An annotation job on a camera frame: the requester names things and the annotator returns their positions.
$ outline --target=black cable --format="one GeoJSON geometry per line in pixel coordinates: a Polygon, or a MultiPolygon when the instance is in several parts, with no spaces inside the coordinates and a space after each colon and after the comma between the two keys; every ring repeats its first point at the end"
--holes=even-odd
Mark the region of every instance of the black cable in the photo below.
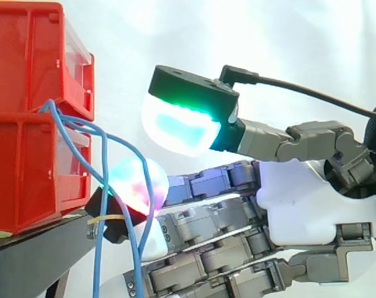
{"type": "Polygon", "coordinates": [[[252,84],[252,85],[265,84],[269,86],[280,87],[283,89],[288,89],[291,91],[295,91],[298,93],[302,93],[302,94],[320,99],[321,101],[328,102],[335,106],[342,107],[345,110],[349,110],[356,114],[363,115],[363,116],[376,120],[376,112],[368,111],[361,107],[357,107],[353,104],[349,104],[348,102],[344,102],[339,99],[336,99],[335,97],[320,93],[318,91],[315,91],[315,90],[312,90],[312,89],[309,89],[309,88],[306,88],[297,84],[288,83],[288,82],[281,81],[278,79],[266,78],[266,77],[260,76],[258,73],[253,73],[251,71],[244,70],[242,68],[225,65],[220,75],[220,81],[225,84],[229,84],[231,87],[233,87],[235,83],[252,84]]]}
{"type": "Polygon", "coordinates": [[[297,85],[297,84],[292,84],[284,81],[280,81],[278,79],[271,79],[271,78],[266,78],[263,76],[258,76],[257,77],[257,83],[259,84],[265,84],[269,86],[275,86],[275,87],[280,87],[283,89],[288,89],[291,91],[295,91],[298,93],[302,93],[311,97],[315,97],[317,99],[320,99],[322,101],[326,101],[330,104],[334,104],[335,106],[342,107],[345,110],[349,110],[351,112],[354,112],[359,115],[363,115],[369,118],[376,119],[376,112],[368,111],[366,109],[363,109],[361,107],[357,107],[353,104],[350,104],[348,102],[341,101],[339,99],[336,99],[335,97],[320,93],[318,91],[311,90],[309,88],[297,85]]]}

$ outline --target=red storage bin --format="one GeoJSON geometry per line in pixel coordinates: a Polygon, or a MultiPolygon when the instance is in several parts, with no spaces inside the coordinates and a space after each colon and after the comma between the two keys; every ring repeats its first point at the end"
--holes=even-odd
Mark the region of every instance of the red storage bin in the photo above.
{"type": "MultiPolygon", "coordinates": [[[[67,130],[90,162],[90,136],[67,130]]],[[[90,183],[50,114],[0,114],[0,231],[17,234],[82,207],[90,183]]]]}
{"type": "Polygon", "coordinates": [[[0,112],[37,111],[94,120],[94,57],[51,2],[0,2],[0,112]]]}

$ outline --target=blue wire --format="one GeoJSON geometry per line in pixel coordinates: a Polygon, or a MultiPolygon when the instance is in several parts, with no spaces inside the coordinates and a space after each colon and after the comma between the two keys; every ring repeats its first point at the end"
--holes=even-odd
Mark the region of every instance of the blue wire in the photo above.
{"type": "MultiPolygon", "coordinates": [[[[83,125],[88,126],[88,127],[95,127],[96,125],[92,124],[91,122],[88,122],[86,120],[83,120],[83,119],[80,119],[80,118],[77,118],[77,117],[67,116],[67,115],[62,115],[61,118],[65,121],[67,121],[68,124],[76,130],[80,130],[82,132],[90,133],[90,134],[93,134],[93,135],[99,135],[96,131],[85,129],[85,128],[82,128],[82,127],[75,124],[75,123],[80,123],[80,124],[83,124],[83,125]]],[[[153,221],[153,217],[154,217],[154,212],[155,212],[154,191],[153,191],[153,187],[152,187],[150,173],[149,173],[149,170],[148,170],[148,164],[145,161],[145,157],[132,144],[128,143],[127,141],[125,141],[125,140],[123,140],[119,137],[116,137],[115,135],[111,135],[109,133],[107,133],[107,137],[109,139],[111,139],[111,140],[131,149],[131,151],[134,152],[134,154],[136,154],[137,157],[139,157],[139,159],[141,159],[142,164],[143,164],[145,183],[146,183],[146,187],[147,187],[147,190],[148,190],[148,194],[150,195],[150,211],[148,213],[146,225],[145,225],[145,228],[144,228],[144,231],[143,231],[143,236],[141,237],[140,246],[138,248],[138,251],[140,252],[140,259],[141,259],[142,255],[143,255],[144,248],[145,248],[146,241],[148,239],[148,235],[150,234],[150,229],[151,229],[151,225],[152,225],[152,221],[153,221]]]]}
{"type": "MultiPolygon", "coordinates": [[[[39,112],[45,112],[47,109],[50,109],[50,112],[57,124],[57,127],[61,133],[61,135],[63,136],[67,146],[69,147],[69,149],[73,152],[73,154],[76,156],[76,158],[82,163],[82,165],[100,182],[104,185],[104,190],[103,190],[103,193],[104,194],[107,194],[107,192],[105,191],[105,185],[108,184],[107,182],[107,179],[103,179],[103,177],[101,177],[101,175],[84,159],[84,157],[80,154],[80,152],[78,151],[78,149],[75,147],[74,143],[71,141],[71,139],[69,138],[68,136],[68,133],[66,132],[65,128],[64,128],[64,125],[61,121],[61,118],[60,116],[58,115],[58,111],[56,109],[56,106],[55,106],[55,103],[52,101],[52,100],[49,100],[40,110],[39,112]]],[[[96,134],[97,135],[102,135],[101,132],[102,130],[99,128],[99,127],[96,127],[95,125],[93,125],[96,129],[96,134]]],[[[106,151],[103,151],[102,152],[102,157],[103,157],[103,161],[104,160],[107,160],[107,152],[106,151]]],[[[137,248],[137,240],[136,240],[136,236],[135,236],[135,232],[134,232],[134,228],[133,228],[133,224],[132,224],[132,219],[130,217],[130,214],[128,212],[128,209],[126,208],[126,205],[122,202],[122,200],[120,199],[120,197],[117,195],[117,193],[112,189],[112,187],[109,186],[109,189],[110,191],[112,192],[112,194],[114,195],[114,197],[116,198],[121,210],[122,210],[122,213],[123,215],[125,216],[125,222],[126,222],[126,225],[127,225],[127,228],[128,228],[128,231],[129,231],[129,237],[130,237],[130,241],[131,241],[131,244],[132,244],[132,254],[133,254],[133,262],[134,262],[134,275],[135,275],[135,282],[136,282],[136,291],[137,291],[137,296],[139,298],[144,298],[144,293],[143,293],[143,281],[142,281],[142,276],[141,276],[141,259],[140,259],[140,254],[138,252],[138,248],[137,248]]],[[[99,232],[99,237],[101,240],[102,240],[102,236],[103,236],[103,232],[99,232]]],[[[101,262],[101,258],[97,258],[95,260],[95,263],[100,263],[101,262]]],[[[95,265],[95,274],[98,275],[98,281],[99,281],[99,269],[100,269],[100,266],[99,265],[95,265]]],[[[93,293],[94,297],[97,298],[98,295],[99,295],[99,291],[96,291],[93,293]]]]}

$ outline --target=glowing fingertip sensor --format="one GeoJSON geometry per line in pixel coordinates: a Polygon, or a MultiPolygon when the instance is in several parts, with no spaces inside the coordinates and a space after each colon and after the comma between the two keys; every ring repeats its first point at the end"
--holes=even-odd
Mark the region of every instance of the glowing fingertip sensor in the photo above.
{"type": "MultiPolygon", "coordinates": [[[[155,200],[155,216],[159,214],[169,192],[166,172],[151,159],[146,159],[155,200]]],[[[148,215],[150,195],[146,188],[143,165],[137,157],[125,158],[109,172],[109,185],[130,208],[148,215]]]]}

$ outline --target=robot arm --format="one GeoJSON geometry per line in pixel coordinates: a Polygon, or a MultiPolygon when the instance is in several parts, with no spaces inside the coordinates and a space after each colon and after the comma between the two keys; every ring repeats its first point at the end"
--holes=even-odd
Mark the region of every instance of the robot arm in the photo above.
{"type": "MultiPolygon", "coordinates": [[[[175,140],[179,150],[189,153],[182,130],[188,126],[189,135],[208,137],[203,131],[211,121],[208,127],[219,125],[220,130],[210,149],[256,161],[169,178],[165,212],[176,204],[219,195],[237,197],[154,219],[143,252],[143,261],[155,261],[142,267],[147,297],[252,298],[284,291],[292,281],[347,282],[347,254],[373,250],[376,150],[357,143],[352,130],[336,121],[307,122],[282,131],[239,119],[239,94],[231,87],[256,84],[258,79],[257,74],[229,66],[220,80],[156,67],[149,93],[162,107],[171,108],[168,114],[147,117],[152,120],[147,132],[156,142],[167,147],[175,140]],[[199,123],[187,120],[187,110],[199,123]],[[174,129],[170,123],[178,122],[177,111],[185,116],[183,125],[174,129]],[[151,133],[155,126],[158,133],[151,133]],[[289,261],[269,259],[289,248],[303,252],[289,261]]],[[[192,143],[209,143],[202,141],[192,143]]],[[[135,226],[138,241],[143,224],[135,226]]],[[[134,297],[133,273],[124,277],[134,297]]]]}
{"type": "MultiPolygon", "coordinates": [[[[347,253],[373,249],[370,224],[347,223],[337,225],[331,243],[301,246],[306,251],[289,262],[261,261],[287,247],[273,244],[267,212],[257,205],[261,187],[257,161],[170,177],[170,181],[168,207],[220,194],[238,196],[157,218],[168,249],[159,261],[143,267],[147,297],[249,298],[284,291],[292,281],[346,282],[347,253]]],[[[124,277],[128,292],[134,294],[133,273],[124,277]]]]}

